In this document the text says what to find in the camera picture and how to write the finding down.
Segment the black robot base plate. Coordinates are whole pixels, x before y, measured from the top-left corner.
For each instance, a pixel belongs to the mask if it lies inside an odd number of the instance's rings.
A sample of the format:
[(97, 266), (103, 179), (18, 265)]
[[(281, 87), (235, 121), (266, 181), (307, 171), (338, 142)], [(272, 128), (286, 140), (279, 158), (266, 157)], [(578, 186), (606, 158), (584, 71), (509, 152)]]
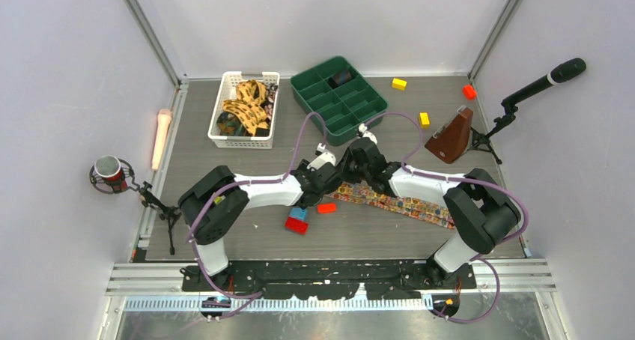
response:
[(181, 267), (185, 292), (221, 288), (237, 296), (265, 300), (349, 300), (359, 291), (370, 300), (413, 299), (421, 291), (476, 288), (470, 265), (454, 275), (434, 275), (423, 260), (232, 261), (205, 277), (197, 265)]

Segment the colourful shell pattern tie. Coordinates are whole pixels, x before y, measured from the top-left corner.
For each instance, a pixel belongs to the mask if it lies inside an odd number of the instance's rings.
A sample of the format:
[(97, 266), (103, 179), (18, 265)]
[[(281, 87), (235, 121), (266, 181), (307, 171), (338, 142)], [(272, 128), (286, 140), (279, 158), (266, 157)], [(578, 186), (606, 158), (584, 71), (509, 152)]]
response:
[(343, 183), (336, 191), (326, 196), (354, 204), (371, 205), (443, 228), (455, 228), (454, 221), (445, 206), (416, 198), (382, 195), (364, 184)]

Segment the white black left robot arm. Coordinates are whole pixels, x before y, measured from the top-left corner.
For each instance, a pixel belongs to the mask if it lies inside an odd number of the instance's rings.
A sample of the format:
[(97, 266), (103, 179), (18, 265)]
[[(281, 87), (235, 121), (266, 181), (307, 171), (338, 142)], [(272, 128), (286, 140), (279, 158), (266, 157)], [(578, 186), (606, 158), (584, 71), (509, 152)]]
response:
[(337, 168), (326, 163), (311, 168), (303, 160), (287, 174), (247, 177), (217, 166), (188, 189), (177, 206), (189, 227), (202, 262), (201, 281), (211, 290), (222, 290), (230, 279), (224, 236), (241, 213), (258, 207), (286, 206), (306, 209), (337, 190), (343, 179)]

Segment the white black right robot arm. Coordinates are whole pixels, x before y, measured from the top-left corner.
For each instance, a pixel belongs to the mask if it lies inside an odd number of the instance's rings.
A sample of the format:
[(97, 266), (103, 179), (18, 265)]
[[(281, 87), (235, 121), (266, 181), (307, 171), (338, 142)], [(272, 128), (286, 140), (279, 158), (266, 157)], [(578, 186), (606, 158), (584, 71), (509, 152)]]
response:
[(422, 200), (449, 211), (456, 232), (425, 262), (428, 280), (438, 288), (456, 280), (465, 263), (509, 240), (509, 232), (527, 218), (524, 205), (485, 170), (446, 174), (390, 162), (369, 138), (353, 141), (337, 169), (347, 183), (364, 181), (376, 193)]

